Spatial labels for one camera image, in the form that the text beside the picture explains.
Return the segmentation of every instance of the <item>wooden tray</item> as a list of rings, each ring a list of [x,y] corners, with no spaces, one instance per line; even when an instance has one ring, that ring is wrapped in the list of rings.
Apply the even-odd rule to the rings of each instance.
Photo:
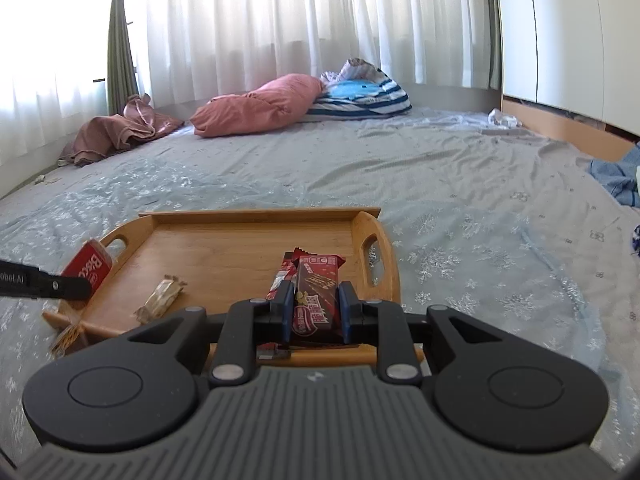
[[[282,255],[296,246],[345,258],[340,280],[352,282],[363,300],[380,298],[399,303],[398,266],[393,247],[376,219],[379,214],[380,208],[142,213],[101,240],[105,246],[122,240],[125,248],[100,289],[79,311],[81,327],[90,341],[135,328],[138,322],[134,311],[166,274],[187,282],[169,312],[194,305],[205,307],[210,314],[226,312],[236,301],[263,298],[280,268]],[[373,286],[367,250],[375,240],[385,270]],[[43,316],[55,328],[70,323],[60,313],[44,312]],[[308,360],[322,365],[323,360],[332,362],[334,357],[329,356],[338,352],[338,357],[350,362],[375,361],[375,349],[372,355],[371,348],[353,350],[302,351],[292,360],[300,365]],[[358,350],[364,350],[366,358]],[[318,361],[319,355],[326,358]]]

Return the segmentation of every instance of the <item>pink pillow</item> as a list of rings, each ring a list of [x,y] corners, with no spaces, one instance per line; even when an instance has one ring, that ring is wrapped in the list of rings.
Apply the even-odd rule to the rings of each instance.
[[[203,137],[252,134],[299,121],[322,92],[317,77],[289,74],[243,95],[213,98],[191,118]]]

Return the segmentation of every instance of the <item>blue and white striped pillow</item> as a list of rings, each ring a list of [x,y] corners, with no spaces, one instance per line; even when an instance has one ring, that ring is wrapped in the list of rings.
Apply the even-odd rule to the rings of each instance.
[[[387,118],[411,109],[409,96],[393,79],[374,85],[376,88],[367,95],[351,98],[336,98],[330,89],[318,96],[302,121]]]

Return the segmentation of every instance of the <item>green curtain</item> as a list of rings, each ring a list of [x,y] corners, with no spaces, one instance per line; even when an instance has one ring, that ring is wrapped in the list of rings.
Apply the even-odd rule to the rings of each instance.
[[[111,0],[107,48],[107,103],[109,114],[121,114],[127,98],[138,93],[131,59],[124,0]]]
[[[489,27],[491,33],[491,65],[489,88],[502,88],[502,35],[500,33],[500,6],[498,0],[489,0]]]

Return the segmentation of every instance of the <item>gray ribbed panel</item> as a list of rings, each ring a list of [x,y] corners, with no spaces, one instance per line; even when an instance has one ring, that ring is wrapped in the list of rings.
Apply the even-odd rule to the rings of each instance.
[[[311,381],[309,374],[324,375]],[[217,388],[179,431],[119,454],[45,446],[29,480],[604,480],[587,446],[542,456],[485,449],[446,426],[420,390],[389,386],[369,367],[269,368]]]

